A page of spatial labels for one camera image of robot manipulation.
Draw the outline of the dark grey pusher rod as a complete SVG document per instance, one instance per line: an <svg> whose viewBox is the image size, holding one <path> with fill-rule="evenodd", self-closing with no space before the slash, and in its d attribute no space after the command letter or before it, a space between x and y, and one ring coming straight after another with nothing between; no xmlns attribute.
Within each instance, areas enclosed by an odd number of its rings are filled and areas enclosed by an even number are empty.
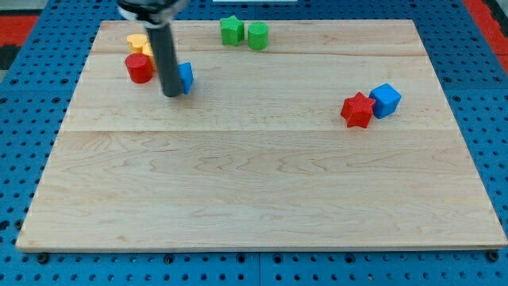
<svg viewBox="0 0 508 286"><path fill-rule="evenodd" d="M162 92L170 98L181 95L183 83L179 76L179 65L170 23L147 29L147 33L159 73Z"/></svg>

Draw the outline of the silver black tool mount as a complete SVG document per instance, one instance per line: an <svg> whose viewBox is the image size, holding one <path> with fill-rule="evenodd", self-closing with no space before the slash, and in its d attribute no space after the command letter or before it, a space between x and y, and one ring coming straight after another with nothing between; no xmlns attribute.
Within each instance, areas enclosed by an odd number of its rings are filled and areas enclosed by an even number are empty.
<svg viewBox="0 0 508 286"><path fill-rule="evenodd" d="M120 15L129 21L141 22L148 28L166 25L176 14L186 9L190 0L117 0Z"/></svg>

